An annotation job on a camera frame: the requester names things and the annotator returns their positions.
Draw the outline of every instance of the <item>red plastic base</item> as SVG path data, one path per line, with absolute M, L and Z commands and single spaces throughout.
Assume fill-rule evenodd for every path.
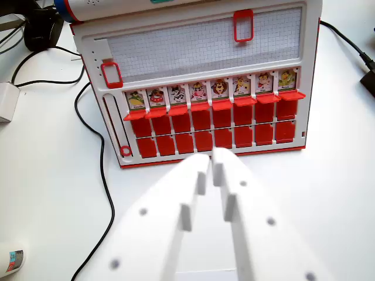
M 306 148 L 306 146 L 298 146 L 296 148 L 281 148 L 281 149 L 273 149 L 273 150 L 263 150 L 263 151 L 253 151 L 253 152 L 243 152 L 237 153 L 238 156 L 245 156 L 245 155 L 255 155 L 261 153 L 273 153 L 273 152 L 282 152 L 282 151 L 293 151 L 293 150 L 301 150 Z M 183 159 L 177 160 L 169 160 L 169 161 L 159 161 L 159 162 L 151 162 L 151 163 L 142 163 L 142 164 L 134 164 L 134 165 L 123 165 L 120 166 L 122 169 L 129 169 L 129 168 L 137 168 L 137 167 L 147 167 L 153 165 L 161 165 L 161 164 L 172 164 L 182 161 Z

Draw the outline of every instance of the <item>red plastic frame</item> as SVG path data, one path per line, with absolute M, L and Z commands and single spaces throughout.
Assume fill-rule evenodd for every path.
M 238 39 L 237 38 L 237 20 L 241 18 L 250 18 L 251 24 L 251 37 L 245 39 Z M 234 12 L 233 15 L 233 28 L 234 28 L 234 41 L 237 43 L 251 41 L 254 38 L 254 13 L 253 10 L 241 10 Z
M 106 76 L 105 71 L 104 71 L 104 67 L 106 67 L 106 66 L 116 66 L 118 78 L 120 79 L 119 82 L 113 82 L 113 83 L 108 82 L 107 76 Z M 100 67 L 101 67 L 101 72 L 103 72 L 105 83 L 106 83 L 106 85 L 109 89 L 122 88 L 122 86 L 124 85 L 124 82 L 122 81 L 120 68 L 118 67 L 117 63 L 115 63 L 114 61 L 109 61 L 109 62 L 106 62 L 106 63 L 102 63 Z
M 242 153 L 236 153 L 236 155 L 238 155 L 238 156 L 256 155 L 256 154 L 261 154 L 261 153 L 274 153 L 274 152 L 282 152 L 282 151 L 301 150 L 301 149 L 305 149 L 305 148 L 306 148 L 306 146 L 298 146 L 297 148 L 278 148 L 278 149 L 273 149 L 273 150 L 242 152 Z M 167 161 L 160 161 L 160 162 L 150 162 L 150 163 L 140 163 L 140 164 L 133 164 L 133 165 L 122 165 L 120 167 L 122 169 L 147 167 L 147 166 L 154 166 L 154 165 L 172 164 L 172 163 L 181 162 L 182 160 L 183 159 L 167 160 Z

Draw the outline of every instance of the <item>cartoon lion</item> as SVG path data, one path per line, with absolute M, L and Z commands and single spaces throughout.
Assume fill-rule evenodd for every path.
M 212 90 L 215 94 L 221 95 L 228 89 L 227 83 L 225 83 L 223 80 L 217 80 L 215 84 L 212 85 Z

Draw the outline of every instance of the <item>cartoon monkey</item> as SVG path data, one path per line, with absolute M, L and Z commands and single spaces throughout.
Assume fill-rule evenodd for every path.
M 264 88 L 264 86 L 267 86 L 270 82 L 270 77 L 267 73 L 259 74 L 258 88 Z
M 152 90 L 150 96 L 150 101 L 152 102 L 163 102 L 164 93 L 160 90 Z
M 228 89 L 227 83 L 225 83 L 223 80 L 217 80 L 215 84 L 212 85 L 212 90 L 215 94 L 221 95 Z

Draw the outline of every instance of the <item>cartoon character picture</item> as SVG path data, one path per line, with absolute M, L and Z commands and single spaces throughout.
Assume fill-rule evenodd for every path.
M 145 108 L 145 101 L 139 92 L 127 92 L 126 96 L 130 109 Z
M 171 105 L 186 103 L 185 91 L 180 86 L 168 87 L 168 94 Z
M 238 78 L 237 81 L 233 81 L 235 86 L 234 95 L 249 95 L 250 94 L 250 81 L 248 79 Z
M 217 80 L 213 85 L 212 85 L 212 90 L 213 92 L 217 95 L 217 97 L 222 97 L 225 95 L 228 85 L 225 83 L 223 80 Z
M 165 105 L 164 92 L 159 89 L 147 90 L 150 107 Z
M 260 73 L 255 76 L 257 88 L 255 92 L 271 92 L 272 91 L 272 82 L 271 77 L 268 73 Z
M 192 101 L 207 100 L 206 90 L 200 82 L 197 82 L 194 85 L 192 85 L 190 99 Z
M 293 70 L 279 71 L 278 89 L 291 89 L 295 88 L 295 72 Z

